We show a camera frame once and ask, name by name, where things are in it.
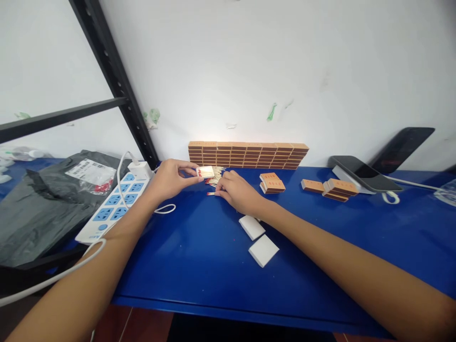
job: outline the power strip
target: power strip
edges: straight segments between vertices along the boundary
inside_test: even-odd
[[[121,186],[127,205],[131,207],[147,188],[149,181],[150,179],[138,180],[131,172],[127,173],[120,181],[120,184],[114,188],[96,213],[81,229],[75,240],[85,245],[90,245],[97,241],[106,229],[110,228],[125,215],[128,208],[120,197],[119,186]]]

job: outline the stack of matchboxes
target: stack of matchboxes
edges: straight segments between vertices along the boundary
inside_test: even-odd
[[[260,188],[266,195],[285,191],[284,183],[274,172],[262,173],[260,179]]]
[[[189,143],[190,161],[200,166],[296,170],[308,151],[303,143]]]
[[[302,180],[301,186],[305,191],[320,193],[322,196],[340,202],[346,202],[351,196],[356,196],[359,193],[353,183],[334,178],[330,178],[324,183],[314,180]]]

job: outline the black metal rack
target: black metal rack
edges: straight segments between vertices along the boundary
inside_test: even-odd
[[[95,58],[103,72],[114,98],[69,108],[55,113],[0,125],[0,143],[55,127],[73,120],[118,107],[138,148],[151,167],[159,163],[157,152],[147,130],[119,52],[98,0],[69,0]],[[0,266],[0,295],[9,295],[40,283],[52,275],[46,273],[58,267],[58,273],[72,266],[86,247],[37,259],[18,267]]]

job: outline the hand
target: hand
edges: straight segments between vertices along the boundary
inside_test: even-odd
[[[176,196],[183,188],[203,181],[202,177],[197,177],[198,165],[189,161],[168,159],[161,163],[157,174],[152,179],[147,193],[158,198],[161,202]]]
[[[215,195],[226,199],[240,213],[253,217],[260,215],[268,201],[234,170],[223,173],[215,189]]]

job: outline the barcode label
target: barcode label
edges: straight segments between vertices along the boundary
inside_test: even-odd
[[[113,179],[115,169],[90,159],[84,159],[71,170],[65,172],[68,176],[102,186]]]

